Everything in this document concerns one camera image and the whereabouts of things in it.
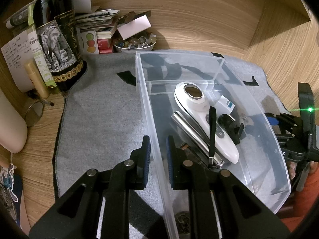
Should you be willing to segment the black gold lighter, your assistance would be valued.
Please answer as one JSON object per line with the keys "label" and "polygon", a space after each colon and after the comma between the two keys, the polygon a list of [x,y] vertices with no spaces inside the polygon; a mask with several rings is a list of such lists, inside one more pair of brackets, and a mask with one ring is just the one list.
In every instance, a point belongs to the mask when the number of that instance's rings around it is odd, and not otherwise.
{"label": "black gold lighter", "polygon": [[183,143],[179,147],[179,149],[185,152],[188,160],[196,162],[197,164],[201,165],[203,168],[207,169],[207,166],[202,161],[202,159],[192,150],[192,148],[187,143]]}

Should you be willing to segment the silver metal cylinder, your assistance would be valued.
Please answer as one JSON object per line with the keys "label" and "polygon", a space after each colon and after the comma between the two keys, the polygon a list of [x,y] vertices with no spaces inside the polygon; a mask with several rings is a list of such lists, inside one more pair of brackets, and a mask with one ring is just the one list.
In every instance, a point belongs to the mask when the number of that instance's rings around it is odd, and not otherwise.
{"label": "silver metal cylinder", "polygon": [[209,156],[209,145],[195,128],[184,118],[184,116],[176,111],[171,115],[174,123],[189,137],[189,139],[199,148],[200,158],[208,168],[220,169],[224,165],[224,160],[215,153],[213,157]]}

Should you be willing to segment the black camera mount clip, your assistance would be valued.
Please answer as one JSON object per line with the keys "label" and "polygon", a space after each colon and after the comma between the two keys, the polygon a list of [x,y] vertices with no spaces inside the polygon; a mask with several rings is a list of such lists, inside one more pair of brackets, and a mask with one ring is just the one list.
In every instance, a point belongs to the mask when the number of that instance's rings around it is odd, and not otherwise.
{"label": "black camera mount clip", "polygon": [[240,144],[240,137],[244,131],[244,124],[237,122],[231,115],[222,114],[218,117],[220,127],[226,131],[235,145]]}

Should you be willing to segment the small white box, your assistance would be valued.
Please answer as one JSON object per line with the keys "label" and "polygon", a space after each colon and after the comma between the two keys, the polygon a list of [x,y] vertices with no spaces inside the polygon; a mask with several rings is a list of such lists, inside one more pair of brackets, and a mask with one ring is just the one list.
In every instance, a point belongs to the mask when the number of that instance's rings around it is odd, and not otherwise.
{"label": "small white box", "polygon": [[227,114],[230,115],[235,108],[235,105],[232,101],[230,101],[225,96],[221,96],[219,100],[214,104],[216,109],[217,117]]}

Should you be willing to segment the clear plastic storage bin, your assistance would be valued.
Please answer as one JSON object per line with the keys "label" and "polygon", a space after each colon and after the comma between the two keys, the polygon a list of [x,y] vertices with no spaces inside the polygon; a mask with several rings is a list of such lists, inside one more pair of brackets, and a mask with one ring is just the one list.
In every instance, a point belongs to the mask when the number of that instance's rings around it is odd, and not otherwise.
{"label": "clear plastic storage bin", "polygon": [[175,215],[186,212],[189,207],[187,193],[170,187],[166,138],[172,135],[177,147],[187,143],[200,157],[199,148],[174,123],[171,115],[179,111],[201,136],[205,136],[175,101],[175,87],[184,81],[196,84],[212,106],[221,96],[234,103],[230,115],[244,124],[244,131],[237,145],[238,163],[226,160],[223,167],[272,212],[279,211],[291,192],[291,186],[282,151],[261,105],[264,99],[277,102],[277,98],[259,66],[216,53],[146,51],[136,53],[136,81],[151,140],[163,218],[170,238],[178,238]]}

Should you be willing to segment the white handheld massager device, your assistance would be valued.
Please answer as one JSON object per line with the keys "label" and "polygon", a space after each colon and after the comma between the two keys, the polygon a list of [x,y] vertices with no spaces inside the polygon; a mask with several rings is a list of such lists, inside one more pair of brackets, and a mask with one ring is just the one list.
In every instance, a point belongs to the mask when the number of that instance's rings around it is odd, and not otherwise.
{"label": "white handheld massager device", "polygon": [[[184,81],[176,85],[174,97],[180,109],[195,121],[206,136],[209,136],[210,103],[202,90],[196,84]],[[230,135],[218,123],[215,127],[215,148],[232,164],[238,163],[238,149]]]}

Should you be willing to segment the grey patterned mat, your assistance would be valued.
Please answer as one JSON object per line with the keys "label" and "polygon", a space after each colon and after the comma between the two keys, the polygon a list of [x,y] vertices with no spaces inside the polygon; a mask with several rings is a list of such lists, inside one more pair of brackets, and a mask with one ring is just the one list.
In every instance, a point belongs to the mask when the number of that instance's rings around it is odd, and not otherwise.
{"label": "grey patterned mat", "polygon": [[[87,70],[66,98],[56,144],[58,196],[85,171],[109,170],[128,159],[141,146],[143,137],[149,136],[137,88],[136,55],[114,53],[87,56],[85,60]],[[277,102],[270,98],[262,100],[265,113],[286,111],[276,98]],[[131,238],[170,238],[153,154],[147,187],[130,193],[130,206]]]}

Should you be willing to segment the bowl of stones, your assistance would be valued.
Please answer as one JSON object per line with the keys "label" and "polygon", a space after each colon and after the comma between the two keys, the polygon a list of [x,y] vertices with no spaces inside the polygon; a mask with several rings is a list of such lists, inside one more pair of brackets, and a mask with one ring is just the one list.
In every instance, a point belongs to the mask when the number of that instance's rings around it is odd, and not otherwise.
{"label": "bowl of stones", "polygon": [[128,39],[123,39],[118,35],[113,40],[113,45],[117,52],[135,53],[137,51],[151,51],[157,42],[157,35],[152,32],[142,31]]}

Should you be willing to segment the red small box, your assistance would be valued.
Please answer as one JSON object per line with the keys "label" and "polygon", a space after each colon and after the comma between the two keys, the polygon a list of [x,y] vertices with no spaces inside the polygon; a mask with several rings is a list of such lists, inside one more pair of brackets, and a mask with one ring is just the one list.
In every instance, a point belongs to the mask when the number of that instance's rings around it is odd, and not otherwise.
{"label": "red small box", "polygon": [[98,44],[99,54],[113,53],[112,39],[98,39],[97,44]]}

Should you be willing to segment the cream rounded object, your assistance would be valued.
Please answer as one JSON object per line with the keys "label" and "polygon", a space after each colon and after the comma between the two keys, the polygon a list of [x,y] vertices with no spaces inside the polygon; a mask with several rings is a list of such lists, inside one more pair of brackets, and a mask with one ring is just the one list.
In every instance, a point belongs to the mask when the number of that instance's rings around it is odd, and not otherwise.
{"label": "cream rounded object", "polygon": [[15,110],[1,90],[0,102],[1,145],[10,153],[19,153],[27,140],[28,128],[25,120]]}

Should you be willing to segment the sticker sheet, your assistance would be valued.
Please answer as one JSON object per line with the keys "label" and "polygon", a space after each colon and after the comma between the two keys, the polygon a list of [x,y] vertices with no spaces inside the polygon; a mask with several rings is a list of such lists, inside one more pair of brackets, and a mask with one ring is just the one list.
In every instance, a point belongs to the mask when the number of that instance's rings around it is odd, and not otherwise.
{"label": "sticker sheet", "polygon": [[12,163],[8,168],[1,166],[1,202],[19,226],[22,192],[23,181],[20,175],[15,174],[15,166]]}

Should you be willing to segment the beige lip balm tube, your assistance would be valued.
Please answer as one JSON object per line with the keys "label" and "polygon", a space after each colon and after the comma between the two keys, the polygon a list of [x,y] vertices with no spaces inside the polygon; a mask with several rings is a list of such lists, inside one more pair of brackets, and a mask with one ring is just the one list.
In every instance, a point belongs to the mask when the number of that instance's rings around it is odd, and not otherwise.
{"label": "beige lip balm tube", "polygon": [[33,83],[36,91],[40,95],[41,98],[47,99],[49,97],[49,91],[46,84],[43,81],[43,78],[37,68],[34,59],[28,59],[24,63],[25,71],[27,72],[28,77],[30,78],[31,82]]}

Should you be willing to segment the green white tube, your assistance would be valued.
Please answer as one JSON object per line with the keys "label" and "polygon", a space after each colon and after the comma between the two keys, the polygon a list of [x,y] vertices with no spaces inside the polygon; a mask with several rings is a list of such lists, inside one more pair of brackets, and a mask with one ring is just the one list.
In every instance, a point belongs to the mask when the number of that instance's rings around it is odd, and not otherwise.
{"label": "green white tube", "polygon": [[27,35],[30,43],[30,48],[33,54],[33,58],[36,62],[36,66],[40,72],[40,75],[48,89],[52,89],[56,87],[56,83],[49,71],[48,64],[45,60],[45,55],[40,45],[35,24],[33,21],[33,7],[34,4],[28,6],[27,13],[28,13],[28,29]]}

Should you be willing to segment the handwritten white note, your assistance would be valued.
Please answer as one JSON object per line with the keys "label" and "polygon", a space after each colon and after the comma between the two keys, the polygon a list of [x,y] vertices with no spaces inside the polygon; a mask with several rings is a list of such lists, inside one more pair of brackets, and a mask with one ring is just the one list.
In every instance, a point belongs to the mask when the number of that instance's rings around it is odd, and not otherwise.
{"label": "handwritten white note", "polygon": [[27,31],[23,31],[7,42],[1,48],[1,52],[17,88],[23,93],[33,90],[35,87],[24,67],[27,60],[33,59]]}

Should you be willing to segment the dark elephant label bottle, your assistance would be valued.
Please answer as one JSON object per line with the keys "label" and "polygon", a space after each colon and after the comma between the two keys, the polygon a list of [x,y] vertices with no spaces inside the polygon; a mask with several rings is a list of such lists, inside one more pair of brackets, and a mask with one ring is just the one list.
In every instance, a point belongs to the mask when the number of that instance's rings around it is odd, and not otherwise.
{"label": "dark elephant label bottle", "polygon": [[49,71],[59,90],[67,93],[87,69],[78,44],[72,0],[37,0],[32,15]]}

